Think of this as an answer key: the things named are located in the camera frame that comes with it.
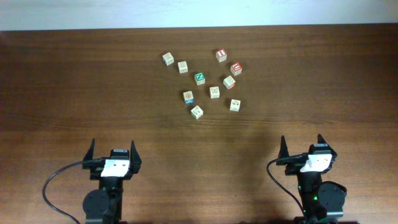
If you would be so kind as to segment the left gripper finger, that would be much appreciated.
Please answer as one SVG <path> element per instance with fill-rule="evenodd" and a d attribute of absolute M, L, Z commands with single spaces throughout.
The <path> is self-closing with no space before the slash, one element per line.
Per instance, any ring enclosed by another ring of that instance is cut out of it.
<path fill-rule="evenodd" d="M 140 162 L 141 158 L 137 152 L 136 146 L 134 141 L 131 141 L 131 148 L 130 148 L 130 161 L 131 162 Z"/>
<path fill-rule="evenodd" d="M 94 148 L 95 148 L 95 139 L 92 139 L 90 147 L 87 153 L 85 154 L 83 161 L 90 161 L 93 159 Z"/>

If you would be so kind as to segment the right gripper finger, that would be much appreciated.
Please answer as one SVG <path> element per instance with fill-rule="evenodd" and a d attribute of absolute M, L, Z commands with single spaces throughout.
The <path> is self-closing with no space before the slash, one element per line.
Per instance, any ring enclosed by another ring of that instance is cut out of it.
<path fill-rule="evenodd" d="M 317 136 L 317 144 L 321 145 L 321 146 L 327 146 L 328 145 L 321 134 L 318 134 L 318 136 Z"/>
<path fill-rule="evenodd" d="M 287 147 L 285 136 L 282 135 L 281 139 L 280 139 L 280 150 L 279 150 L 278 158 L 282 159 L 282 158 L 286 158 L 286 157 L 289 157 L 289 150 Z"/>

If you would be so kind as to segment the wooden car picture block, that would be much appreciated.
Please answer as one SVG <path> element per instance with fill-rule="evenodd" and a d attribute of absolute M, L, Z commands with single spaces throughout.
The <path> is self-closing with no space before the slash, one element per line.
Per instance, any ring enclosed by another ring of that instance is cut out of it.
<path fill-rule="evenodd" d="M 232 99 L 229 109 L 230 109 L 231 111 L 239 111 L 240 105 L 241 105 L 241 101 L 240 101 L 240 100 Z"/>

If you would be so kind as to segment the wooden block red side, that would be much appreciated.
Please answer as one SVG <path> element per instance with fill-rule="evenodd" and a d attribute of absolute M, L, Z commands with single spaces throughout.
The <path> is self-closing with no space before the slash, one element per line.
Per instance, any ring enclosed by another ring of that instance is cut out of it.
<path fill-rule="evenodd" d="M 223 85 L 229 90 L 236 85 L 236 81 L 232 76 L 228 76 L 223 80 Z"/>

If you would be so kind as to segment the wooden butterfly block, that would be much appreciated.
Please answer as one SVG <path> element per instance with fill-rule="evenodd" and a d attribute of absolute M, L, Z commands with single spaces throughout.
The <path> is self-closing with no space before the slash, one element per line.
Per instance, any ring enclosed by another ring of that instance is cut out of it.
<path fill-rule="evenodd" d="M 210 98 L 219 98 L 220 97 L 220 89 L 218 86 L 212 86 L 210 87 Z"/>

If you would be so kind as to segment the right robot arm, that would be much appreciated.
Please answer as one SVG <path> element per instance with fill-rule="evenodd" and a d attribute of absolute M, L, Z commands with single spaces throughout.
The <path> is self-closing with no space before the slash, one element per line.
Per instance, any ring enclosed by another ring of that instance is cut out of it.
<path fill-rule="evenodd" d="M 285 137 L 281 137 L 278 166 L 285 167 L 285 175 L 298 180 L 303 215 L 294 223 L 337 223 L 343 216 L 346 187 L 332 181 L 323 181 L 322 175 L 332 169 L 337 153 L 319 134 L 317 143 L 306 153 L 291 156 Z"/>

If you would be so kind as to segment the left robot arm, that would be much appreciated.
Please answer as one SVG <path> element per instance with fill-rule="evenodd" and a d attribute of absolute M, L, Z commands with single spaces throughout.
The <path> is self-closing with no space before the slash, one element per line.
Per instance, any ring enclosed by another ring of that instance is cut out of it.
<path fill-rule="evenodd" d="M 97 180 L 99 187 L 89 192 L 83 200 L 86 223 L 124 223 L 123 182 L 139 172 L 142 160 L 134 142 L 131 148 L 113 149 L 108 157 L 94 159 L 95 143 L 92 142 L 83 158 L 83 169 L 90 171 L 90 180 Z"/>

